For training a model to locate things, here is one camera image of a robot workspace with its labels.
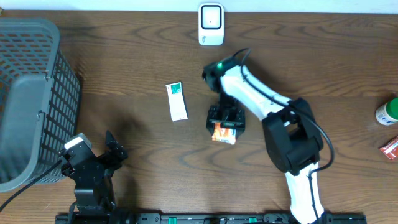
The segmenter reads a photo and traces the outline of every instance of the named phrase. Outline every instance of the white box with green label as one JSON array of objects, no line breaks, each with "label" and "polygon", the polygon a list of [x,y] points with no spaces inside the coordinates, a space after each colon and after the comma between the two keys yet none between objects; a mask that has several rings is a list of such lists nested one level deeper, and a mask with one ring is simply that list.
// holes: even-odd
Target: white box with green label
[{"label": "white box with green label", "polygon": [[180,82],[166,85],[172,121],[188,119]]}]

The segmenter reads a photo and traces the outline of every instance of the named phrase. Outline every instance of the orange package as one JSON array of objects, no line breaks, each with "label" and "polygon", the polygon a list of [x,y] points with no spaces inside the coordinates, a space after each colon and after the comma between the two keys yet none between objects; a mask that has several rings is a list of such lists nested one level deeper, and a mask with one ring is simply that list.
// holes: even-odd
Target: orange package
[{"label": "orange package", "polygon": [[380,151],[389,159],[395,159],[398,156],[398,136],[391,140],[386,146],[381,147]]},{"label": "orange package", "polygon": [[215,123],[211,140],[235,144],[236,130],[233,128],[222,128],[221,123]]}]

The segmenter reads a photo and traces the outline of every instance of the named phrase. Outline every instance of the white electronic device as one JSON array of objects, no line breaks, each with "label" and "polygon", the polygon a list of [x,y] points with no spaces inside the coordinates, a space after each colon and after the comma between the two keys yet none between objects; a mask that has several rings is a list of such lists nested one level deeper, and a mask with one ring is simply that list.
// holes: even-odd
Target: white electronic device
[{"label": "white electronic device", "polygon": [[199,7],[199,44],[221,45],[224,42],[224,7],[204,3]]}]

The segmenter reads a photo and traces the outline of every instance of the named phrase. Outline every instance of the gray plastic basket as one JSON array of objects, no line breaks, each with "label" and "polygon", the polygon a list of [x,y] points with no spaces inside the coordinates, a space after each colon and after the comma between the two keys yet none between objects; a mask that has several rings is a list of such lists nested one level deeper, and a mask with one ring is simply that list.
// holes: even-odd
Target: gray plastic basket
[{"label": "gray plastic basket", "polygon": [[43,174],[75,134],[80,84],[59,42],[47,20],[0,19],[0,192]]}]

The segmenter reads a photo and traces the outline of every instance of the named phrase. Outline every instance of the wooden table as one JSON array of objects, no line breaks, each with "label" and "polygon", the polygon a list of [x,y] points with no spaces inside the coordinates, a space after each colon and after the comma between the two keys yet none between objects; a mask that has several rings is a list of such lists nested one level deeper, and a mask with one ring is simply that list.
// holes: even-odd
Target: wooden table
[{"label": "wooden table", "polygon": [[[207,111],[217,102],[204,65],[252,47],[252,71],[283,95],[308,100],[336,147],[320,173],[321,201],[333,212],[363,212],[397,223],[398,166],[379,147],[398,135],[376,108],[398,86],[398,16],[227,13],[224,44],[198,44],[194,12],[5,11],[44,17],[83,77],[78,132],[97,155],[111,130],[129,151],[113,178],[118,205],[164,213],[288,210],[285,177],[265,150],[261,123],[246,111],[234,146],[212,142]],[[173,123],[165,84],[182,82],[189,119]],[[327,148],[321,164],[329,159]],[[53,223],[75,201],[71,180],[37,185],[0,213],[0,223]],[[0,202],[14,192],[0,194]]]}]

